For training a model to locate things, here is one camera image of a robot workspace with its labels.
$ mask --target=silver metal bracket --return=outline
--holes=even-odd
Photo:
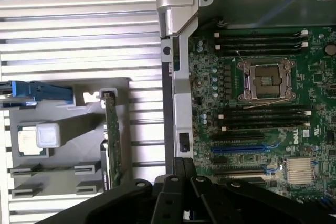
[[[173,39],[161,40],[161,61],[173,62]]]
[[[198,11],[198,0],[157,0],[160,36],[176,37]]]

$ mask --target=pcie slot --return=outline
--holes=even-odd
[[[262,140],[265,138],[265,135],[261,132],[259,133],[248,133],[248,134],[219,134],[211,136],[212,141],[248,141],[248,140]]]
[[[255,152],[266,152],[267,147],[264,145],[253,145],[253,146],[218,146],[211,147],[212,153],[255,153]]]
[[[224,177],[243,177],[243,176],[251,176],[251,175],[264,175],[265,170],[263,168],[237,168],[237,169],[219,169],[214,170],[214,176],[224,176]]]

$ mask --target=screw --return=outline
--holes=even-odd
[[[232,182],[231,186],[236,187],[236,188],[241,187],[240,183],[238,183],[238,182]]]
[[[205,178],[204,177],[197,177],[196,180],[198,182],[203,182],[203,181],[205,181]]]

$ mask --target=wire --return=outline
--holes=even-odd
[[[284,99],[284,100],[278,100],[278,101],[274,101],[274,102],[269,102],[269,103],[264,103],[264,104],[260,104],[260,105],[254,105],[254,106],[250,106],[250,107],[243,107],[243,109],[252,109],[252,108],[256,108],[256,107],[262,107],[262,106],[267,106],[267,105],[271,105],[274,103],[278,103],[278,102],[285,102],[290,100],[290,98]]]
[[[270,150],[270,149],[278,148],[280,144],[281,144],[281,142],[279,142],[279,143],[277,143],[277,144],[274,144],[274,145],[270,145],[270,146],[267,146],[267,145],[263,144],[263,146],[264,146],[267,150]]]
[[[265,165],[265,166],[263,166],[263,169],[265,170],[266,174],[270,174],[270,173],[275,173],[279,169],[279,166],[277,168],[267,169],[267,167]]]

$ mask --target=heatsink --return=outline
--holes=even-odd
[[[291,185],[314,183],[313,158],[288,158],[286,168],[287,181]]]

